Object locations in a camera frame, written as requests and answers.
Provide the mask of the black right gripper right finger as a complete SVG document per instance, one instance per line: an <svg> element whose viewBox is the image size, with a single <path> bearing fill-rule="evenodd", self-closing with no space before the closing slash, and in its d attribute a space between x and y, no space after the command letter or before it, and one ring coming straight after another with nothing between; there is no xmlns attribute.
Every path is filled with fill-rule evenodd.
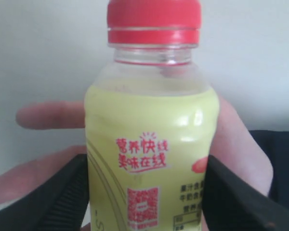
<svg viewBox="0 0 289 231"><path fill-rule="evenodd" d="M209 155L202 210L211 231L289 231L289 210Z"/></svg>

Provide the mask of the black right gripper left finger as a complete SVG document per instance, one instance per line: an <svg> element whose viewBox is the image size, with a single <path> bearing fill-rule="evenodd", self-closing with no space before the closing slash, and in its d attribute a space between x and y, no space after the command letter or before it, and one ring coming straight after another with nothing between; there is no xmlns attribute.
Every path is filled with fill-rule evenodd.
<svg viewBox="0 0 289 231"><path fill-rule="evenodd" d="M79 231L89 202L86 154L43 185L0 210L0 231Z"/></svg>

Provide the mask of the black-sleeved forearm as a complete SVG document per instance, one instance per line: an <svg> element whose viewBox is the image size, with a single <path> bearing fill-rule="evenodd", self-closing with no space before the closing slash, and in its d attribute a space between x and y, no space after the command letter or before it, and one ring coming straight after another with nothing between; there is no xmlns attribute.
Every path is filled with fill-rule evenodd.
<svg viewBox="0 0 289 231"><path fill-rule="evenodd" d="M289 209L289 131L251 130L273 166L269 198Z"/></svg>

